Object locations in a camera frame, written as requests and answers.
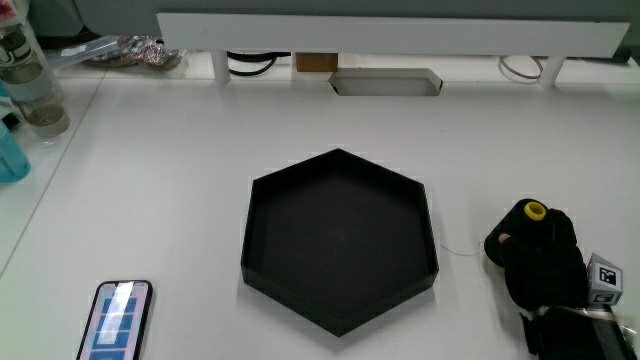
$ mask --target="blue bottle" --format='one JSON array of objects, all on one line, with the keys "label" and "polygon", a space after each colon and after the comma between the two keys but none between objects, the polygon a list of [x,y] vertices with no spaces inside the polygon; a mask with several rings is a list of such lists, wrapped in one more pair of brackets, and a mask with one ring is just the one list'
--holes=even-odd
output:
[{"label": "blue bottle", "polygon": [[13,135],[0,121],[0,183],[16,182],[29,173],[31,165]]}]

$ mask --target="yellow cap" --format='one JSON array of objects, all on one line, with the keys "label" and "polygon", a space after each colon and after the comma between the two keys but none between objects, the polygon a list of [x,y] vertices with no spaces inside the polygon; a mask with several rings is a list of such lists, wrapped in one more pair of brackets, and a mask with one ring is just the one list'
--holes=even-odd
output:
[{"label": "yellow cap", "polygon": [[539,202],[531,201],[524,206],[524,213],[533,221],[541,221],[544,219],[547,211]]}]

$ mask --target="black cable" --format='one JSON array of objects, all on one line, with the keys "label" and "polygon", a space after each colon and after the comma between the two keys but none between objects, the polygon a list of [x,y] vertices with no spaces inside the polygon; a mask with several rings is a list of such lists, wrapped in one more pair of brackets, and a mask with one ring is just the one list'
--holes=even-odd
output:
[{"label": "black cable", "polygon": [[227,56],[230,59],[240,61],[240,62],[246,62],[246,63],[259,63],[259,62],[269,61],[269,63],[265,67],[256,71],[237,71],[237,70],[229,69],[229,72],[233,75],[249,77],[249,76],[258,76],[265,73],[267,70],[271,69],[273,65],[275,65],[276,60],[278,60],[278,58],[291,56],[291,53],[270,52],[265,54],[237,54],[237,53],[232,53],[230,51],[227,51]]},{"label": "black cable", "polygon": [[533,56],[530,56],[530,57],[531,57],[531,59],[533,59],[533,62],[535,62],[536,65],[538,65],[538,69],[540,69],[540,74],[538,74],[538,75],[525,75],[523,73],[517,72],[517,71],[513,70],[512,68],[510,68],[509,65],[507,65],[507,63],[504,61],[504,56],[499,56],[500,64],[502,66],[504,66],[505,69],[509,70],[510,72],[512,72],[515,75],[520,76],[521,78],[530,79],[530,80],[537,80],[542,75],[542,64],[540,64],[540,60],[534,58]]}]

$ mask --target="bottle cap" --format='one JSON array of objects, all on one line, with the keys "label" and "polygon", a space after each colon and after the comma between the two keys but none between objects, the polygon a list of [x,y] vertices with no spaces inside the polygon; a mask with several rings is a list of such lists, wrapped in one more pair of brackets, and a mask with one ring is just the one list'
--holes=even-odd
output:
[{"label": "bottle cap", "polygon": [[2,122],[7,126],[7,129],[13,130],[20,125],[20,120],[12,113],[2,118]]},{"label": "bottle cap", "polygon": [[533,221],[542,221],[547,211],[539,202],[531,201],[524,206],[524,213]]}]

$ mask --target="black hexagonal tray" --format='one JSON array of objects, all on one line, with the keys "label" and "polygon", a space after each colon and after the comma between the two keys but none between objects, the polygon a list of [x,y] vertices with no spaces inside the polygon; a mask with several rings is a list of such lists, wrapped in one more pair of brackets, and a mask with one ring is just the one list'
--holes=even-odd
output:
[{"label": "black hexagonal tray", "polygon": [[253,182],[244,282],[336,336],[438,273],[424,186],[333,150]]}]

